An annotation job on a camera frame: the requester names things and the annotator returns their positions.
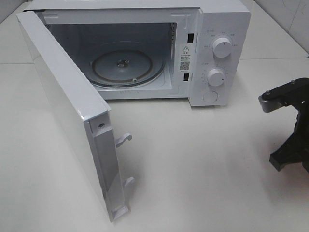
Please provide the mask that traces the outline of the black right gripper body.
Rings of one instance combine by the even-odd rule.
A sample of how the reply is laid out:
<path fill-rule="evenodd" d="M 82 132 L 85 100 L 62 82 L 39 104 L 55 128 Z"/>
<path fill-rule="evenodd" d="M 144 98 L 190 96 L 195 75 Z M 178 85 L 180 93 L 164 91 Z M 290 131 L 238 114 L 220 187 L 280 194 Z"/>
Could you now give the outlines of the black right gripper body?
<path fill-rule="evenodd" d="M 293 150 L 300 150 L 309 144 L 309 102 L 302 102 L 296 118 L 293 136 Z"/>

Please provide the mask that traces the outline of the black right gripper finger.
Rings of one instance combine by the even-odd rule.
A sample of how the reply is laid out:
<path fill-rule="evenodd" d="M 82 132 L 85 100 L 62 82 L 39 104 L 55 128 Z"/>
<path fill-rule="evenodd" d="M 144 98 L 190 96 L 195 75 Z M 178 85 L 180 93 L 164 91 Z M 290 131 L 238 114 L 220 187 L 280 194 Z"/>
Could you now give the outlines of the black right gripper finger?
<path fill-rule="evenodd" d="M 304 169 L 309 171 L 309 139 L 291 135 L 282 146 L 270 154 L 269 162 L 279 172 L 286 165 L 302 163 Z"/>

